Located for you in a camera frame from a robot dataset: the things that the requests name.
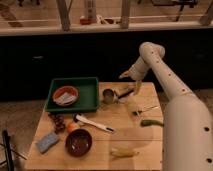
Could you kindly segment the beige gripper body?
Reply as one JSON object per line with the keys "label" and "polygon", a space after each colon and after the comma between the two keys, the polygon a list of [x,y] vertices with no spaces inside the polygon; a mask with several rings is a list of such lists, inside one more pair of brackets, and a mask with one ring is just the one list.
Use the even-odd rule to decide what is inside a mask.
{"label": "beige gripper body", "polygon": [[135,81],[142,80],[147,73],[147,67],[144,65],[133,64],[129,69],[129,77]]}

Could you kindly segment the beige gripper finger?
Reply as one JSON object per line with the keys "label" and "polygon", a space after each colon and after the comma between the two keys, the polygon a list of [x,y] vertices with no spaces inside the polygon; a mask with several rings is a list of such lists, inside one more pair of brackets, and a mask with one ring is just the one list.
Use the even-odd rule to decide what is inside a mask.
{"label": "beige gripper finger", "polygon": [[142,80],[135,81],[135,83],[134,83],[134,95],[137,95],[139,93],[141,85],[142,85]]}
{"label": "beige gripper finger", "polygon": [[123,78],[127,78],[127,77],[130,77],[130,72],[129,72],[129,71],[123,72],[123,73],[119,76],[119,79],[123,79]]}

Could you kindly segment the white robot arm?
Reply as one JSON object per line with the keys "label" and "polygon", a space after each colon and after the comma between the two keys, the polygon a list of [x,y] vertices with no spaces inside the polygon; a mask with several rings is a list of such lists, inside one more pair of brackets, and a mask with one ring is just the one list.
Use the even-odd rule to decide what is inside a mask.
{"label": "white robot arm", "polygon": [[120,78],[134,80],[137,94],[151,69],[169,99],[163,118],[162,171],[213,171],[213,115],[164,63],[164,55],[163,46],[142,43],[139,58]]}

